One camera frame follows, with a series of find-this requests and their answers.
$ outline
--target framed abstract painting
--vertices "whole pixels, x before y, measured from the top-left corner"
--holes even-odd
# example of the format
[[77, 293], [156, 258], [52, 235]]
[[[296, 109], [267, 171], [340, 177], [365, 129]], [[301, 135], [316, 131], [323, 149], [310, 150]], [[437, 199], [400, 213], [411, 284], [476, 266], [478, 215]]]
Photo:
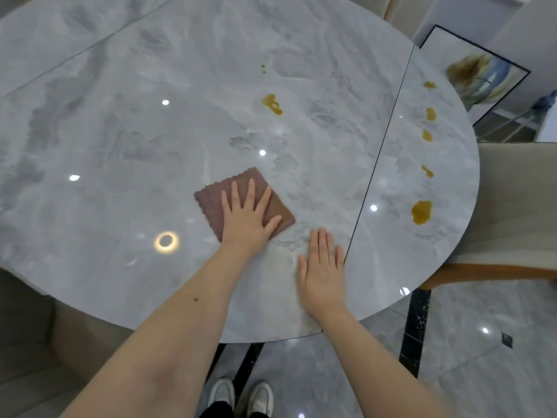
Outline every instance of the framed abstract painting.
[[421, 51], [455, 87], [472, 124], [530, 74], [518, 64], [439, 25], [432, 29]]

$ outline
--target finger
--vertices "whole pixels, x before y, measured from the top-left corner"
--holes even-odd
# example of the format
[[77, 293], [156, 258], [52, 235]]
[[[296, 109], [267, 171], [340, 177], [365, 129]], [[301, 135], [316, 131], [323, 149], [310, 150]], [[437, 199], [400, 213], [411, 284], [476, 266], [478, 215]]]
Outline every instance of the finger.
[[337, 246], [337, 270], [344, 275], [344, 253], [340, 245]]
[[267, 223], [264, 229], [265, 237], [267, 238], [267, 240], [269, 240], [273, 232], [279, 226], [281, 220], [282, 216], [275, 216], [269, 220], [269, 223]]
[[241, 209], [240, 205], [240, 195], [238, 194], [238, 184], [234, 181], [232, 182], [232, 210], [236, 211]]
[[250, 179], [247, 184], [247, 196], [246, 196], [246, 202], [244, 202], [244, 208], [253, 211], [254, 204], [255, 204], [255, 180]]
[[312, 230], [310, 234], [310, 256], [309, 265], [319, 264], [319, 243], [318, 243], [317, 231]]
[[259, 203], [257, 204], [257, 207], [255, 208], [255, 211], [261, 216], [261, 219], [263, 219], [263, 214], [265, 214], [265, 210], [267, 210], [267, 205], [269, 205], [269, 199], [271, 198], [272, 193], [273, 191], [271, 187], [267, 186], [267, 188], [265, 188], [265, 191], [263, 192], [263, 196], [261, 197]]
[[220, 202], [222, 203], [222, 212], [226, 218], [230, 214], [230, 204], [228, 203], [228, 197], [226, 196], [225, 190], [220, 193]]
[[329, 252], [327, 251], [327, 233], [323, 227], [319, 228], [319, 264], [329, 263]]
[[303, 285], [306, 282], [306, 277], [308, 276], [308, 260], [300, 255], [298, 257], [298, 283]]
[[332, 241], [332, 234], [327, 232], [327, 253], [329, 256], [329, 264], [335, 265], [335, 245]]

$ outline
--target person's left hand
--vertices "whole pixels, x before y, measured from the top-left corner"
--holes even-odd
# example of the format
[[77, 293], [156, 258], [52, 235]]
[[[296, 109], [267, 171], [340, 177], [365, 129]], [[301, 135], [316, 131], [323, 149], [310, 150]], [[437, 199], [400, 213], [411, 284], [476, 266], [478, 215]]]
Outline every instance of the person's left hand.
[[255, 206], [255, 182], [249, 180], [246, 202], [240, 204], [238, 184], [232, 182], [232, 208], [228, 204], [228, 197], [223, 190], [221, 194], [222, 210], [225, 214], [225, 227], [222, 232], [222, 246], [245, 253], [249, 259], [260, 253], [269, 237], [275, 231], [282, 216], [271, 218], [263, 227], [263, 214], [267, 209], [271, 197], [271, 187], [267, 186], [263, 197]]

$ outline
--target white shoe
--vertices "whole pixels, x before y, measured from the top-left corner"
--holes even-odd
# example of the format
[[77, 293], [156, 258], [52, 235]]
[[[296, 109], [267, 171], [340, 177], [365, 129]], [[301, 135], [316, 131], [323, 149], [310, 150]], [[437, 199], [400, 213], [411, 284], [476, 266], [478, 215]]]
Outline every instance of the white shoe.
[[247, 403], [247, 416], [254, 412], [261, 412], [269, 418], [273, 415], [275, 397], [273, 389], [264, 381], [257, 383], [249, 394]]
[[232, 407], [232, 409], [234, 408], [236, 395], [234, 394], [234, 385], [232, 384], [231, 379], [218, 379], [213, 387], [211, 387], [207, 407], [211, 406], [215, 402], [226, 402]]

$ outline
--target hand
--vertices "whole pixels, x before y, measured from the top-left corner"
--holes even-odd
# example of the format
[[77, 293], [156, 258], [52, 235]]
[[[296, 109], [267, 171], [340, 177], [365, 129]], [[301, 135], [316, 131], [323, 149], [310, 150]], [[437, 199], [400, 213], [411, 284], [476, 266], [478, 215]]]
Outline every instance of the hand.
[[255, 181], [250, 179], [246, 201], [241, 206], [238, 184], [232, 182], [232, 208], [230, 208], [226, 192], [222, 191], [222, 210], [225, 214], [225, 227], [222, 231], [223, 247], [232, 247], [244, 253], [248, 260], [263, 250], [282, 220], [282, 216], [275, 216], [263, 227], [263, 214], [267, 209], [271, 192], [271, 187], [267, 186], [263, 197], [255, 207]]
[[325, 316], [346, 309], [344, 254], [324, 228], [311, 231], [310, 255], [298, 257], [298, 290], [303, 308], [323, 326]]

